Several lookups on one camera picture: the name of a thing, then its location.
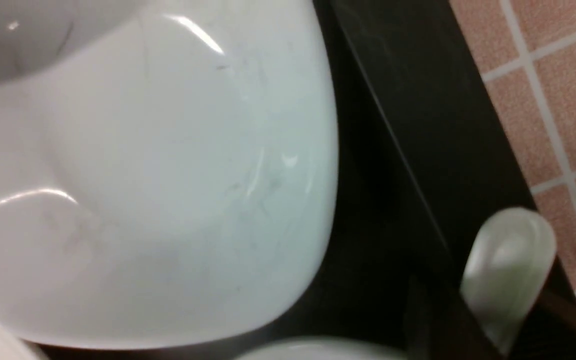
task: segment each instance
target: dark countertop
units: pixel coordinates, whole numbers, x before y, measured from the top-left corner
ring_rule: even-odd
[[[230,339],[153,351],[42,347],[50,358],[226,360],[301,335],[402,347],[403,244],[422,244],[429,266],[457,286],[483,221],[506,207],[535,208],[448,2],[333,3],[370,86],[330,2],[315,0],[337,97],[340,178],[329,248],[306,294],[276,321]],[[560,264],[548,286],[575,301]],[[540,317],[528,319],[519,348],[540,333]]]

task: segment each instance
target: white ceramic sink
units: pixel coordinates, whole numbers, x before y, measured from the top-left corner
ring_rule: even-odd
[[[400,350],[335,337],[304,337],[266,344],[236,360],[407,360]]]
[[[276,319],[337,141],[308,0],[0,0],[0,325],[140,349]]]

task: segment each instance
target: white sink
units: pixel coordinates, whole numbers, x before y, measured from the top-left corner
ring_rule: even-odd
[[[276,319],[337,141],[308,0],[0,0],[0,325],[142,349]]]
[[[236,360],[408,360],[406,353],[349,339],[302,337],[272,342]]]

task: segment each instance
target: pink tile wall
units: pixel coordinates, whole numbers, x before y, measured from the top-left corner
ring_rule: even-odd
[[[576,0],[450,0],[576,292]]]

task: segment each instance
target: scratch mark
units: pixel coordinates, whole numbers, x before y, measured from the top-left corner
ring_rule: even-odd
[[[75,22],[71,21],[70,25],[68,25],[68,30],[66,30],[66,36],[63,37],[63,40],[61,41],[59,47],[57,48],[57,54],[56,54],[57,57],[62,53],[64,47],[66,47],[66,43],[68,43],[68,40],[71,38],[71,34],[73,34],[74,28],[75,28]]]
[[[252,192],[257,187],[257,184],[259,182],[259,175],[261,173],[261,168],[264,165],[264,157],[265,156],[266,156],[266,148],[263,147],[263,148],[261,148],[261,152],[259,153],[259,159],[256,163],[256,169],[254,170],[254,178],[252,179],[252,182],[248,186],[248,189],[246,191],[246,196],[250,196],[250,194],[252,194]]]
[[[355,10],[342,2],[337,3],[337,7],[346,15],[350,16],[350,18],[354,18],[354,22],[356,23],[357,27],[359,27],[359,36],[370,35],[368,32],[366,32],[366,27],[364,26],[364,21],[362,20],[361,16],[359,16]]]
[[[268,209],[266,209],[266,204],[263,202],[259,202],[259,208],[261,209],[261,212],[263,212],[263,214],[266,217],[270,218],[270,212],[268,212]]]
[[[268,87],[268,75],[266,74],[266,69],[264,68],[264,64],[262,61],[259,61],[259,59],[257,59],[256,63],[258,65],[258,71],[259,71],[259,82],[261,82],[261,85],[263,86],[263,88],[267,88]]]
[[[142,21],[141,14],[137,14],[137,23],[141,30],[142,54],[143,54],[143,76],[148,79],[151,77],[151,64],[150,64],[150,50],[148,48],[148,41],[146,40],[146,30],[144,30],[144,21]]]

